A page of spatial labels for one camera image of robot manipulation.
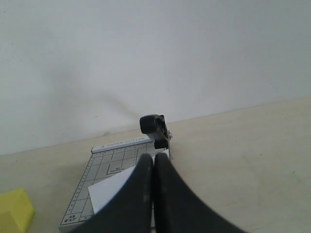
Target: beige table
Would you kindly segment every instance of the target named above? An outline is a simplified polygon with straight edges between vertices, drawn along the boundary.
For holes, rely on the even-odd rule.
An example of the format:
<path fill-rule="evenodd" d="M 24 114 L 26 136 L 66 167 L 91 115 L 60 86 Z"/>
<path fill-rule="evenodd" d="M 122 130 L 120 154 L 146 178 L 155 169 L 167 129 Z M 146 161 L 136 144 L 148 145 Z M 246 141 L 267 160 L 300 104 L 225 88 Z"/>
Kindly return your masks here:
<path fill-rule="evenodd" d="M 311 232 L 311 98 L 168 125 L 173 165 L 218 213 L 253 233 Z M 57 233 L 92 146 L 139 130 L 0 157 L 0 192 L 24 187 L 29 233 Z"/>

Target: yellow sponge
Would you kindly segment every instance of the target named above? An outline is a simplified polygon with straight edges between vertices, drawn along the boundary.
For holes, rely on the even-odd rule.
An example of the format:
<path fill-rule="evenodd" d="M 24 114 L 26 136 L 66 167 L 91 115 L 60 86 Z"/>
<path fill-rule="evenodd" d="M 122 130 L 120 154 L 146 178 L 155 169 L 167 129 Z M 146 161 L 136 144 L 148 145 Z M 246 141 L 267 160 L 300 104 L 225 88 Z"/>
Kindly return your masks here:
<path fill-rule="evenodd" d="M 34 214 L 23 188 L 0 194 L 0 233 L 26 233 Z"/>

